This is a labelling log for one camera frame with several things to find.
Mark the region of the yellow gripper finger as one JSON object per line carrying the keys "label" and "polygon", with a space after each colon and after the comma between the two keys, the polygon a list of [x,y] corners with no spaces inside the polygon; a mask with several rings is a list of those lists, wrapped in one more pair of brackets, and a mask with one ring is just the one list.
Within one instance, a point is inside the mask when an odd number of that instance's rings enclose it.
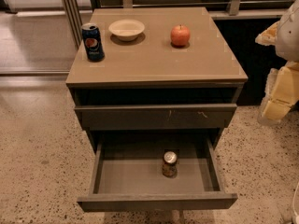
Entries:
{"label": "yellow gripper finger", "polygon": [[257,35],[255,42],[263,46],[272,46],[276,42],[278,22],[274,22],[267,29]]}
{"label": "yellow gripper finger", "polygon": [[262,116],[271,120],[283,119],[291,110],[288,106],[280,103],[274,103],[270,100],[264,100],[261,104]]}

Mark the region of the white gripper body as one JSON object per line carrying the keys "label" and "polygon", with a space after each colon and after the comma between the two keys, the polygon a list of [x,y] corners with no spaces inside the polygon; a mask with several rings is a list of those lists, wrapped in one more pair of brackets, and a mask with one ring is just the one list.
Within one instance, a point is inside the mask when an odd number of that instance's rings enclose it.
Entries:
{"label": "white gripper body", "polygon": [[271,101],[288,108],[299,101],[299,63],[287,62],[278,70]]}

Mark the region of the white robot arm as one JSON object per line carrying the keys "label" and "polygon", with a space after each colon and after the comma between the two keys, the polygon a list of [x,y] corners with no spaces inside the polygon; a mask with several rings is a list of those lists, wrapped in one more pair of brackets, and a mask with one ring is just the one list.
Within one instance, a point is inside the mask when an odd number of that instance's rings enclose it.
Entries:
{"label": "white robot arm", "polygon": [[270,70],[259,110],[258,121],[262,125],[275,125],[299,101],[299,0],[279,21],[259,34],[255,42],[273,45],[276,55],[287,61],[279,70]]}

